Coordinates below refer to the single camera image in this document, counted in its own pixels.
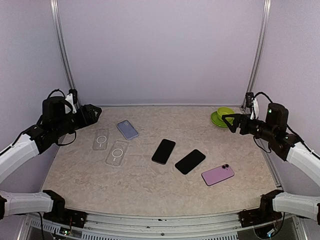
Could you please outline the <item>clear magsafe phone case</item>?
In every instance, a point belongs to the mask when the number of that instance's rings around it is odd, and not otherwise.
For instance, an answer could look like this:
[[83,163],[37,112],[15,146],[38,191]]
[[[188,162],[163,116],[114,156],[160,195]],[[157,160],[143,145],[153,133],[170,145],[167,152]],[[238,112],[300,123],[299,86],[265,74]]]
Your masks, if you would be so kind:
[[124,159],[128,146],[128,141],[116,140],[109,151],[105,163],[107,165],[119,167]]

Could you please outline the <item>purple-edged black-screen phone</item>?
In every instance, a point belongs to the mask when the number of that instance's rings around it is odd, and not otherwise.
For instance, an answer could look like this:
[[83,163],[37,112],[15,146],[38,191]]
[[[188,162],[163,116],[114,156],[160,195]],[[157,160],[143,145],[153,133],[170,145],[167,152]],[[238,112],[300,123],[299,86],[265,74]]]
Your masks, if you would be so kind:
[[153,154],[151,160],[155,163],[165,165],[176,145],[175,141],[163,139]]

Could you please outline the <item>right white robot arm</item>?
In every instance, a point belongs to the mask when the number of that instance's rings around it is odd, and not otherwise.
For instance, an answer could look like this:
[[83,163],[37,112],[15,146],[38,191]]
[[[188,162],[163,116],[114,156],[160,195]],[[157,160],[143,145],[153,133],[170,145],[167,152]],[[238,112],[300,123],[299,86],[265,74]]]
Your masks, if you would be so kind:
[[[304,172],[316,184],[320,183],[320,157],[295,133],[287,132],[289,111],[281,104],[268,104],[264,121],[247,114],[224,114],[222,121],[232,133],[240,129],[241,135],[252,135],[268,143],[268,148],[283,161]],[[273,190],[261,196],[254,216],[266,222],[275,212],[289,213],[314,221],[320,220],[320,199],[313,196],[290,194]]]

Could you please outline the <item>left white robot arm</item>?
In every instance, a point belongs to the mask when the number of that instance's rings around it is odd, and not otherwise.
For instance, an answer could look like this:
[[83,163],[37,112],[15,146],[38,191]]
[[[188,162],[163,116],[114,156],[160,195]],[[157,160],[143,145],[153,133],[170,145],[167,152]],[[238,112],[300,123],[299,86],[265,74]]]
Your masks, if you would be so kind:
[[[42,102],[42,115],[35,125],[22,131],[16,140],[0,153],[0,180],[4,181],[27,161],[41,155],[67,134],[98,122],[100,107],[86,104],[76,109],[74,97],[49,96]],[[70,218],[65,199],[52,190],[36,193],[0,193],[0,217],[28,213],[46,213],[63,223]]]

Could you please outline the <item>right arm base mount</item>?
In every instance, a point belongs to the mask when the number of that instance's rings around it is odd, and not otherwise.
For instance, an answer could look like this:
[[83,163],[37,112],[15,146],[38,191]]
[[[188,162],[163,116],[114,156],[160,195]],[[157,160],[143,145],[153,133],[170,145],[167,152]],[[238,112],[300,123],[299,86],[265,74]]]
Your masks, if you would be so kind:
[[260,205],[258,208],[249,210],[244,209],[239,212],[238,216],[241,227],[246,228],[280,220],[283,215],[282,213],[274,210],[273,199],[283,192],[283,190],[276,189],[269,193],[263,194],[260,198]]

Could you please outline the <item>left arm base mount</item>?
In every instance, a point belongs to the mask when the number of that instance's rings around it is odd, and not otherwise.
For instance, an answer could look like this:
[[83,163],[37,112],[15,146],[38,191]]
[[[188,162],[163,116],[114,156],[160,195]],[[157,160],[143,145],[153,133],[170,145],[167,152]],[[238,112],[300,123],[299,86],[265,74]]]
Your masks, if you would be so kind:
[[88,215],[86,212],[65,208],[65,199],[52,190],[43,190],[42,192],[53,200],[52,210],[43,214],[45,220],[70,227],[84,228]]

